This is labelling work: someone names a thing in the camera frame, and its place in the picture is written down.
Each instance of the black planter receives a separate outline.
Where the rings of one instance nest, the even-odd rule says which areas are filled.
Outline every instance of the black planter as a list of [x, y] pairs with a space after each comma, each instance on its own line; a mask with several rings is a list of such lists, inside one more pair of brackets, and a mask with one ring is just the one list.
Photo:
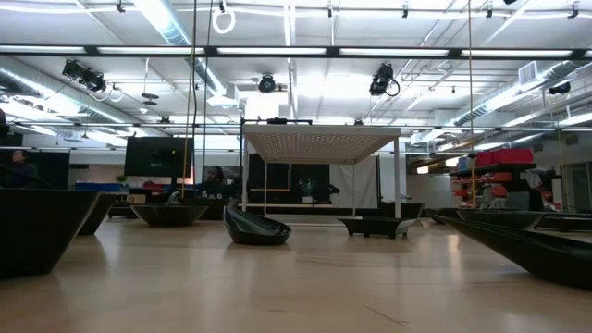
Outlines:
[[353, 218], [340, 218], [339, 221], [343, 222], [345, 227], [348, 229], [350, 236], [356, 233], [363, 234], [364, 237], [370, 237], [370, 235], [385, 235], [391, 239], [402, 234], [407, 236], [409, 226], [415, 222], [417, 218], [402, 219], [402, 218], [391, 218], [391, 217], [362, 217], [362, 219]]
[[[395, 217], [395, 203], [381, 203], [385, 216]], [[401, 218], [419, 218], [426, 207], [425, 203], [401, 203]]]
[[0, 278], [47, 274], [100, 192], [0, 189]]
[[228, 234], [238, 244], [281, 245], [292, 232], [281, 222], [231, 207], [224, 210], [224, 222]]
[[94, 209], [91, 211], [91, 214], [86, 219], [82, 228], [78, 232], [79, 236], [90, 236], [94, 235], [94, 232], [99, 228], [105, 216], [111, 209], [111, 206], [115, 202], [117, 198], [117, 194], [108, 194], [103, 193], [99, 196], [99, 200], [97, 200]]
[[135, 204], [131, 206], [131, 209], [150, 227], [172, 228], [193, 225], [207, 207], [178, 204]]
[[510, 259], [534, 276], [592, 289], [592, 244], [516, 228], [441, 218], [463, 235]]
[[445, 216], [451, 218], [458, 218], [459, 215], [456, 213], [459, 211], [458, 208], [426, 208], [424, 209], [425, 214], [427, 217], [434, 220], [434, 222], [438, 224], [444, 224], [442, 220], [438, 218], [438, 216]]
[[529, 229], [533, 228], [543, 218], [543, 212], [521, 212], [521, 211], [479, 211], [460, 210], [458, 215], [462, 220], [481, 222], [489, 225], [508, 228]]
[[592, 215], [569, 213], [546, 213], [536, 228], [550, 228], [561, 232], [592, 230]]

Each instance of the monitor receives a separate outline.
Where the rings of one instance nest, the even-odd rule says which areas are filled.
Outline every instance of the monitor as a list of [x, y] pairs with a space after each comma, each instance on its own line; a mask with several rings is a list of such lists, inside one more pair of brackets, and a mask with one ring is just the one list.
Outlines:
[[144, 137], [128, 138], [126, 149], [126, 176], [191, 177], [193, 140], [187, 140], [185, 157], [184, 138]]

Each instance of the white perforated panel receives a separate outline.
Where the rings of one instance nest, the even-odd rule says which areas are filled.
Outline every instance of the white perforated panel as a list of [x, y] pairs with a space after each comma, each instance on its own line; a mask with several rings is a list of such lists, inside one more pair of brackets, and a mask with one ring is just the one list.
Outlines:
[[266, 162], [300, 164], [356, 164], [401, 133], [398, 129], [303, 125], [245, 125], [244, 132]]

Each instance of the wooden floor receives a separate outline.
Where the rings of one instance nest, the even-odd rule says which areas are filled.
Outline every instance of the wooden floor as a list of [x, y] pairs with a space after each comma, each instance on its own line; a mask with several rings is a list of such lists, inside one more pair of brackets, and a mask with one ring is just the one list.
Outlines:
[[0, 281], [0, 332], [592, 330], [592, 292], [537, 280], [445, 226], [408, 239], [294, 228], [245, 247], [221, 224], [104, 222], [51, 275]]

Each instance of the white curtain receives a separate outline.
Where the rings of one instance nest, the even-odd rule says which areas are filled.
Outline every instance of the white curtain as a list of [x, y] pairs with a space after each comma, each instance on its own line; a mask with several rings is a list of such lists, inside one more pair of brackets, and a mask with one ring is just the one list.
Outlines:
[[341, 189], [339, 197], [331, 195], [334, 207], [353, 207], [353, 169], [355, 168], [355, 207], [378, 208], [376, 197], [376, 157], [370, 156], [355, 166], [331, 166], [331, 184]]

